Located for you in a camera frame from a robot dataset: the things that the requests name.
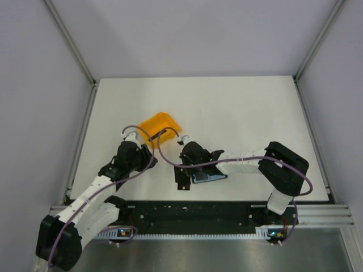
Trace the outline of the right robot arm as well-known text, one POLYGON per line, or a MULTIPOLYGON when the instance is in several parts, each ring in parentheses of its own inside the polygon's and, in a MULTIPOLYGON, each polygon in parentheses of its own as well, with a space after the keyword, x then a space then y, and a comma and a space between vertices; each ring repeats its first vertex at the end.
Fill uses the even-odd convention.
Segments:
POLYGON ((180 140, 179 158, 184 173, 198 182, 227 178, 244 173, 264 176, 274 187, 265 209, 265 218, 278 224, 285 218, 285 210, 301 194, 309 162, 279 142, 270 142, 260 151, 209 152, 193 140, 180 140))

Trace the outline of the black credit card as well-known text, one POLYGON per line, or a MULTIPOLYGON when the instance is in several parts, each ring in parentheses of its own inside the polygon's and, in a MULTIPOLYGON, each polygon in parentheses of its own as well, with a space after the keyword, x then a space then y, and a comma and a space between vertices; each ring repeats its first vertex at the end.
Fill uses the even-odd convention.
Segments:
POLYGON ((197 172, 193 175, 193 182, 195 184, 209 182, 210 176, 204 172, 197 172))

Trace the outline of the yellow plastic bin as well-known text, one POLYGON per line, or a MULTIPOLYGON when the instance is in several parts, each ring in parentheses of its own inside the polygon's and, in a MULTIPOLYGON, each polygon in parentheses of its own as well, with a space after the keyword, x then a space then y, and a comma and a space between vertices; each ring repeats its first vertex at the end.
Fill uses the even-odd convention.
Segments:
MULTIPOLYGON (((175 129, 178 133, 182 131, 181 127, 174 121, 174 119, 165 112, 159 112, 156 115, 152 116, 148 120, 140 123, 138 127, 144 129, 148 135, 151 137, 157 132, 165 129, 166 127, 171 127, 175 129)), ((148 141, 149 137, 140 129, 138 129, 140 135, 143 137, 145 143, 151 147, 151 142, 148 141)), ((160 144, 163 142, 173 139, 173 137, 176 136, 174 132, 172 132, 171 129, 167 129, 167 132, 161 135, 160 138, 160 144)), ((157 139, 152 141, 154 143, 155 148, 158 147, 157 139)))

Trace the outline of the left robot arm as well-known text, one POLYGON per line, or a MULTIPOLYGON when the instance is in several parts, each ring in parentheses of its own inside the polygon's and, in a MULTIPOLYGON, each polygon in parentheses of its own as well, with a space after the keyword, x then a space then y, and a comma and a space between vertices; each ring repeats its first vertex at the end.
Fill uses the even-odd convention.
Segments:
POLYGON ((89 187, 67 208, 40 223, 35 254, 69 271, 86 245, 109 225, 124 224, 129 212, 126 201, 115 194, 120 187, 157 164, 155 149, 123 141, 117 154, 101 167, 89 187))

